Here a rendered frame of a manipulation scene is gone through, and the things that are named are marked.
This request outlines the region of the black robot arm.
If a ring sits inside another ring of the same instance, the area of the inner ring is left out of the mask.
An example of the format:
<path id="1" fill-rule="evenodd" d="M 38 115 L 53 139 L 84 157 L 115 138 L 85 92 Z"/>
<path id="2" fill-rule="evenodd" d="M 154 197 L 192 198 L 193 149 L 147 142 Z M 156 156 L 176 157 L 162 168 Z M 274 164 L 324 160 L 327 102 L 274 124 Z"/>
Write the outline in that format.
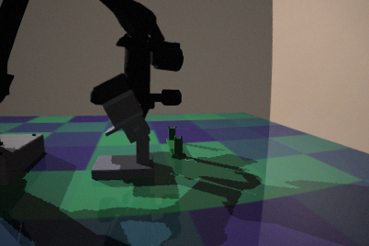
<path id="1" fill-rule="evenodd" d="M 28 1 L 3 0 L 0 6 L 0 103 L 10 95 L 9 86 L 15 77 L 7 74 L 7 64 Z M 164 41 L 157 17 L 149 8 L 134 0 L 100 1 L 114 13 L 127 32 L 116 44 L 125 47 L 124 65 L 144 62 L 154 69 L 175 72 L 181 69 L 184 56 L 180 43 Z"/>

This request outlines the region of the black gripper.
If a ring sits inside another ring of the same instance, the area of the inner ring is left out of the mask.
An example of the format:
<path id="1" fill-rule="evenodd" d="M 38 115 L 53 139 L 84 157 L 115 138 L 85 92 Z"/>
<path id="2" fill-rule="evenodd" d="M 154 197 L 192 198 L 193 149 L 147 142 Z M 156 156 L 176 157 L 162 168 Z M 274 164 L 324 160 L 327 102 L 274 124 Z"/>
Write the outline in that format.
<path id="1" fill-rule="evenodd" d="M 150 94 L 150 65 L 144 62 L 128 63 L 124 65 L 124 74 L 146 117 L 149 109 L 154 109 L 155 102 L 162 102 L 165 106 L 178 106 L 182 103 L 182 94 L 179 90 L 164 90 L 161 94 Z M 90 102 L 100 105 L 100 100 L 93 89 Z"/>

